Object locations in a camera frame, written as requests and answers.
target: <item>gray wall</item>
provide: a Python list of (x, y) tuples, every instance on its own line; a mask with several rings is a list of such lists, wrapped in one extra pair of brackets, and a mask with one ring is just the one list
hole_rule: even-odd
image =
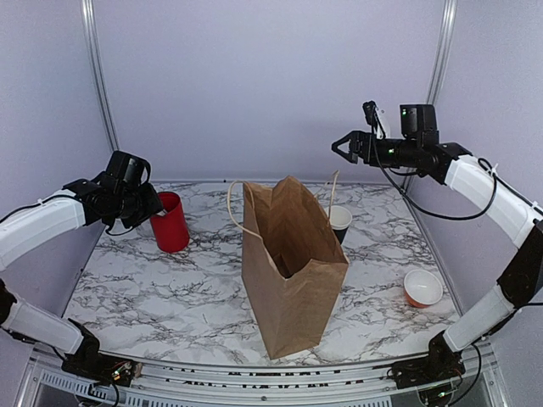
[(146, 0), (95, 2), (121, 148), (154, 179), (380, 181), (330, 145), (375, 98), (422, 102), (443, 2)]
[[(109, 151), (81, 26), (80, 3), (0, 2), (0, 215), (96, 175)], [(57, 314), (100, 226), (73, 231), (17, 260), (8, 288)], [(0, 404), (10, 406), (31, 347), (0, 332)]]
[[(456, 141), (499, 163), (499, 174), (543, 202), (543, 4), (460, 2), (451, 60), (437, 106), (442, 141)], [(412, 196), (441, 213), (476, 209), (431, 180)], [(447, 222), (423, 217), (454, 292), (468, 309), (494, 284), (515, 250), (488, 219)], [(513, 406), (540, 405), (543, 312), (526, 309), (494, 339)]]

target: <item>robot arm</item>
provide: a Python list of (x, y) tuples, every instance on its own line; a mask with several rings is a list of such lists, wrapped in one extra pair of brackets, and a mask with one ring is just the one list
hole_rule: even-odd
[[(428, 356), (396, 362), (391, 370), (398, 388), (445, 380), (457, 376), (458, 371), (463, 374), (462, 350), (501, 328), (543, 288), (543, 211), (483, 169), (462, 146), (440, 144), (433, 106), (400, 106), (404, 139), (378, 138), (376, 129), (383, 131), (383, 127), (377, 106), (368, 102), (363, 109), (372, 131), (352, 131), (332, 145), (335, 153), (353, 164), (360, 157), (364, 164), (383, 171), (414, 168), (419, 176), (431, 176), (480, 209), (491, 202), (485, 213), (518, 248), (497, 284), (458, 322), (430, 341)], [(346, 143), (348, 152), (340, 149)]]
[[(13, 261), (62, 233), (101, 220), (113, 227), (121, 219), (134, 228), (162, 210), (153, 186), (142, 182), (150, 165), (144, 159), (114, 152), (106, 171), (93, 180), (78, 180), (51, 197), (25, 207), (0, 220), (0, 271)], [(0, 327), (20, 340), (45, 343), (65, 353), (63, 369), (79, 376), (101, 380), (104, 372), (121, 360), (101, 355), (99, 341), (75, 321), (67, 321), (40, 309), (0, 280)], [(130, 382), (130, 375), (118, 376), (118, 384)]]

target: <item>black paper cup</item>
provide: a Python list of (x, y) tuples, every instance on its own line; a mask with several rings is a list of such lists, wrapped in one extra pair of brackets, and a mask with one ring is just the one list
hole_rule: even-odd
[(332, 226), (333, 233), (339, 241), (339, 244), (343, 243), (345, 235), (349, 230), (350, 223), (353, 221), (353, 215), (349, 210), (343, 206), (332, 205), (330, 212), (330, 225)]

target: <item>red plastic cup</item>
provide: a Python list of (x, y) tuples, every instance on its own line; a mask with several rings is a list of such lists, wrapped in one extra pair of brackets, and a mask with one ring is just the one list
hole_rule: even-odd
[(159, 198), (167, 214), (151, 216), (156, 243), (163, 252), (180, 252), (190, 240), (181, 199), (174, 192), (159, 192)]

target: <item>marble tabletop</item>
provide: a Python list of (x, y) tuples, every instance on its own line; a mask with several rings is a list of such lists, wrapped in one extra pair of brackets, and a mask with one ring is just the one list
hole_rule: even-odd
[[(443, 279), (397, 191), (341, 185), (335, 203), (354, 219), (343, 244), (350, 268), (332, 317), (319, 346), (270, 360), (241, 280), (242, 233), (228, 216), (227, 188), (157, 185), (181, 196), (188, 247), (161, 252), (148, 222), (122, 237), (104, 234), (64, 316), (84, 323), (104, 351), (211, 365), (341, 364), (415, 354), (457, 320), (446, 289), (426, 309), (412, 308), (404, 298), (403, 277), (410, 270)], [(241, 186), (232, 209), (241, 220)]]

